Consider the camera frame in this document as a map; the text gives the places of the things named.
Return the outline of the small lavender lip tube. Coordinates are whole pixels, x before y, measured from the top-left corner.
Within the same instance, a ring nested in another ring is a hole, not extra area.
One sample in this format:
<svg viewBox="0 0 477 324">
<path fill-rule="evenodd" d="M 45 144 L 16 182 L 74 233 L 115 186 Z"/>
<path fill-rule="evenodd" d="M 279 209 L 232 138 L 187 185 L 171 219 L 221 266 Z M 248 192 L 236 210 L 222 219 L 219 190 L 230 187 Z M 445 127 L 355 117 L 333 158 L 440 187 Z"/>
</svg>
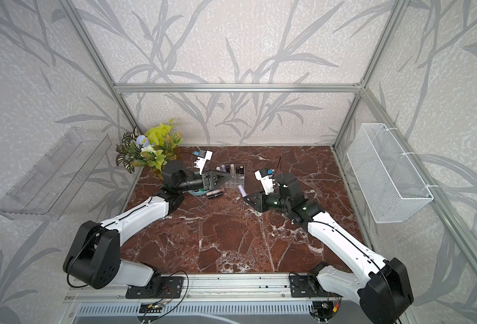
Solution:
<svg viewBox="0 0 477 324">
<path fill-rule="evenodd" d="M 246 191 L 245 191 L 245 189 L 244 189 L 244 187 L 243 187 L 242 185 L 239 185 L 239 186 L 238 186 L 238 189 L 239 189 L 239 191 L 240 191 L 242 197 L 246 197 L 246 196 L 247 196 L 247 193 L 246 193 Z"/>
</svg>

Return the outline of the black lipstick horizontal top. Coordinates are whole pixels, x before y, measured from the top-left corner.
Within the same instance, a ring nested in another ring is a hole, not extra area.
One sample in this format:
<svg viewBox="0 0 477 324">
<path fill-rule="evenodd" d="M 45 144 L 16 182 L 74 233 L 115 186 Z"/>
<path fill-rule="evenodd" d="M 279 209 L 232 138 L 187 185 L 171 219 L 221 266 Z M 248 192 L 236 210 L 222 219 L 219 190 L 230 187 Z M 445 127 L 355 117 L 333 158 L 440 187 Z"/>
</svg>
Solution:
<svg viewBox="0 0 477 324">
<path fill-rule="evenodd" d="M 213 199 L 213 198 L 216 198 L 216 197 L 221 197 L 224 193 L 214 193 L 214 194 L 210 194 L 208 193 L 207 194 L 207 198 L 208 199 Z"/>
</svg>

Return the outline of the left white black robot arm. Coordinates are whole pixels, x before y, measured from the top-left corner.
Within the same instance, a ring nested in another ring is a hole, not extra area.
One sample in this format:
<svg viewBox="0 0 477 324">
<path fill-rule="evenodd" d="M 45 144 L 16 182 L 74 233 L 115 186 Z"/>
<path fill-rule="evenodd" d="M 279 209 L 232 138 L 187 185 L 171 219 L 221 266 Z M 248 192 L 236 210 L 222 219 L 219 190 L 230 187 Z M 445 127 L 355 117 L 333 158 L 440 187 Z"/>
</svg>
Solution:
<svg viewBox="0 0 477 324">
<path fill-rule="evenodd" d="M 153 278 L 156 270 L 122 260 L 121 246 L 143 228 L 176 211 L 184 193 L 219 189 L 232 175 L 218 170 L 196 174 L 181 161 L 173 160 L 162 168 L 162 177 L 164 184 L 160 190 L 140 205 L 101 223 L 86 221 L 80 226 L 63 264 L 68 278 L 72 276 L 95 289 L 110 284 L 157 286 Z"/>
</svg>

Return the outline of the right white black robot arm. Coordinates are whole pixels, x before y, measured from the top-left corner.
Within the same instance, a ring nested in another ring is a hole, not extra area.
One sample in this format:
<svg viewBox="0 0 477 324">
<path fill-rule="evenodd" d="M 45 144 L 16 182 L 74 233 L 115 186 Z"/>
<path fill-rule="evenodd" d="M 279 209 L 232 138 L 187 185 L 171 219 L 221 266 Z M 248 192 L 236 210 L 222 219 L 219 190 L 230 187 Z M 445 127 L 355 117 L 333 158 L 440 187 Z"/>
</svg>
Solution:
<svg viewBox="0 0 477 324">
<path fill-rule="evenodd" d="M 350 269 L 320 265 L 309 273 L 316 292 L 337 293 L 356 302 L 372 323 L 396 323 L 414 302 L 406 266 L 397 258 L 374 252 L 333 220 L 318 202 L 303 194 L 293 174 L 275 175 L 273 169 L 255 172 L 263 189 L 243 194 L 257 212 L 279 211 L 320 240 Z"/>
</svg>

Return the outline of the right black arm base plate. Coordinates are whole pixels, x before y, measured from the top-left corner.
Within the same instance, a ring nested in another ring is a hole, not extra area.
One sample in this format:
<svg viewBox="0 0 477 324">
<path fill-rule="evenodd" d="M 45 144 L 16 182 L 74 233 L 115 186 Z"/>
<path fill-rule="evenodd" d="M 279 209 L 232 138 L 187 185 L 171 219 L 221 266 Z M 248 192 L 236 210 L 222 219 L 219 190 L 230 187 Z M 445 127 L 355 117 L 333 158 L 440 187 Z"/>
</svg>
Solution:
<svg viewBox="0 0 477 324">
<path fill-rule="evenodd" d="M 293 298 L 326 296 L 324 289 L 318 282 L 318 274 L 326 265 L 327 263 L 321 262 L 305 275 L 291 272 L 288 276 L 291 296 Z"/>
</svg>

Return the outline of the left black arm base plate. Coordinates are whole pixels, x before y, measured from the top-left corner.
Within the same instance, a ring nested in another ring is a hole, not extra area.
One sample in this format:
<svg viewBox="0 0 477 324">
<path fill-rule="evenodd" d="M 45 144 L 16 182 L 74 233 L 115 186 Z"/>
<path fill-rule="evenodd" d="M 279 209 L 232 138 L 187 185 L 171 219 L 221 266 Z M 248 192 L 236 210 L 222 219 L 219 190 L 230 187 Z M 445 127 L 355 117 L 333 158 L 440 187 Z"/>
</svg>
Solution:
<svg viewBox="0 0 477 324">
<path fill-rule="evenodd" d="M 184 288 L 183 276 L 161 276 L 161 278 L 152 278 L 147 286 L 129 286 L 125 298 L 126 299 L 178 299 L 181 297 Z"/>
</svg>

